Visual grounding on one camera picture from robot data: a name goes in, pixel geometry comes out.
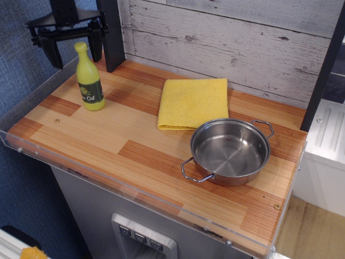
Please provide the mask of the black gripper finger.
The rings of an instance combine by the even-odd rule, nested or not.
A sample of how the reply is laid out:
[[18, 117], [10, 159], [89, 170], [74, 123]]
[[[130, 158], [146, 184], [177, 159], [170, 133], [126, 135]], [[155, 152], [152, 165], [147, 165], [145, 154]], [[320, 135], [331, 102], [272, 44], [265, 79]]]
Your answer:
[[63, 69], [63, 61], [57, 45], [59, 36], [57, 34], [39, 35], [38, 39], [40, 47], [43, 49], [52, 66], [59, 70]]
[[102, 58], [102, 37], [103, 30], [98, 20], [91, 20], [88, 23], [88, 42], [92, 58], [98, 62]]

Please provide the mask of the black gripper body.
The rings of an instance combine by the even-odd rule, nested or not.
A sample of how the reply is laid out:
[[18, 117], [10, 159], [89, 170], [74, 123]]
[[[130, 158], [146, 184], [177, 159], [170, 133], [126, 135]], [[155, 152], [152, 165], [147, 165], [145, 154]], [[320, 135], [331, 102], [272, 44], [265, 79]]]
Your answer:
[[94, 32], [101, 37], [109, 33], [106, 13], [102, 10], [81, 9], [75, 1], [50, 1], [50, 5], [50, 14], [25, 24], [33, 45], [42, 46], [41, 37], [58, 42], [90, 37]]

